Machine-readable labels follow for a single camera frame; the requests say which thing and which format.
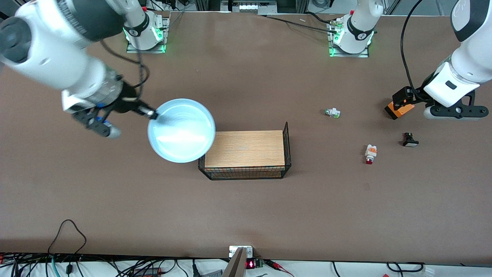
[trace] metal bracket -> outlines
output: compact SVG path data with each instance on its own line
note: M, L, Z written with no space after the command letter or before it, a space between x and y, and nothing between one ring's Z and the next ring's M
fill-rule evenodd
M232 256L234 256L234 253L236 253L236 250L238 250L239 247L246 248L246 254L247 254L248 259L253 257L253 247L251 245L246 245L246 246L232 245L232 246L229 246L229 258L232 258Z

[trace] black wire basket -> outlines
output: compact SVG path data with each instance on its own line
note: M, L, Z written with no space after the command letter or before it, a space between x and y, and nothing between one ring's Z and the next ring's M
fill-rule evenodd
M292 166L290 159L289 128L287 122L282 132L284 165L268 165L254 167L205 167L203 155L198 160L198 169L210 180L251 180L251 179L282 179Z

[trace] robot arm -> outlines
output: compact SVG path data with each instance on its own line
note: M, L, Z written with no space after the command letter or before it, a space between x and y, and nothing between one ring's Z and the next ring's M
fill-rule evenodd
M492 1L459 0L451 24L461 46L415 93L405 87L393 95L386 111L394 119L419 102L427 103L424 115L428 119L478 120L488 115L486 107L474 105L474 98L475 89L492 80ZM468 104L461 101L465 96Z
M153 13L148 13L136 0L30 1L0 24L0 61L62 90L64 111L103 137L116 138L119 129L106 121L111 111L132 110L150 119L157 114L121 75L85 48L123 28L136 48L152 48L159 40Z
M350 54L357 54L368 46L374 27L383 14L382 0L357 0L353 14L346 14L337 19L342 22L338 39L333 41L340 49Z

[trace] light blue bowl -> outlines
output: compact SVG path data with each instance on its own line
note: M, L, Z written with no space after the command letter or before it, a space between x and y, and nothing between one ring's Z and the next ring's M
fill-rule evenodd
M157 108L159 117L149 122L148 136L154 151L174 163L199 159L212 146L215 122L197 101L174 99Z

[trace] brown table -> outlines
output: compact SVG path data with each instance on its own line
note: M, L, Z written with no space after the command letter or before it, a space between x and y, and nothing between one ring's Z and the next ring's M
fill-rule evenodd
M145 55L143 98L154 107L197 100L218 131L288 121L292 168L282 180L209 181L197 162L155 154L137 115L111 115L122 136L102 139L62 111L59 91L4 69L0 251L44 252L71 218L88 237L84 253L225 257L229 245L250 244L271 259L492 262L492 116L429 121L421 104L389 118L384 106L408 83L402 23L381 18L370 58L350 59L329 57L322 32L251 14L186 13L167 53ZM121 53L123 41L108 39ZM412 19L406 55L416 85L458 45L449 18ZM137 82L134 65L99 44L89 52ZM491 88L479 88L477 104L492 107ZM328 107L341 117L323 115ZM421 144L402 147L404 132ZM368 143L379 154L371 166ZM67 226L54 251L81 242Z

